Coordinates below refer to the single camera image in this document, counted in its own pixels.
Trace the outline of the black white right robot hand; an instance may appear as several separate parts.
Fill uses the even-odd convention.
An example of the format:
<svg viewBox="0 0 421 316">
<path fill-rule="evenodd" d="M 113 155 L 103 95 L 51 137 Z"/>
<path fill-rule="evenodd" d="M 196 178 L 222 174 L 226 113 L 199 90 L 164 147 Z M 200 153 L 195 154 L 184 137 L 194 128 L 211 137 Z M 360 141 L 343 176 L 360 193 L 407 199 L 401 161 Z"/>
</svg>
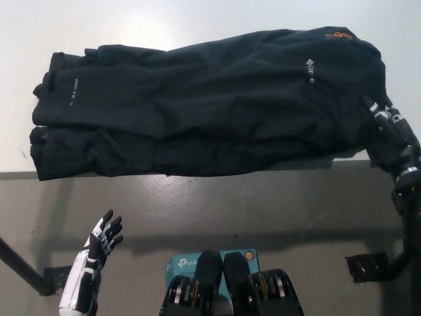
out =
<svg viewBox="0 0 421 316">
<path fill-rule="evenodd" d="M 388 172 L 397 183 L 404 176 L 420 172 L 420 143 L 398 108 L 386 99 L 384 107 L 364 96 L 376 131 L 366 148 L 372 164 Z"/>
</svg>

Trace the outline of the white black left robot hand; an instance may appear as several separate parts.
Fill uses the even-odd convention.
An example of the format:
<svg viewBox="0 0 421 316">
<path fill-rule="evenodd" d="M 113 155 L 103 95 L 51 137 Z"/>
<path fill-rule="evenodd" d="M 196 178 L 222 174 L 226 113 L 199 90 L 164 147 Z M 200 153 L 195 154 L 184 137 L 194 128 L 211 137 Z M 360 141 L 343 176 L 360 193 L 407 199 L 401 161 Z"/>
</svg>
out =
<svg viewBox="0 0 421 316">
<path fill-rule="evenodd" d="M 102 270 L 113 249 L 123 241 L 122 217 L 103 215 L 77 254 L 59 304 L 60 316 L 96 315 Z"/>
</svg>

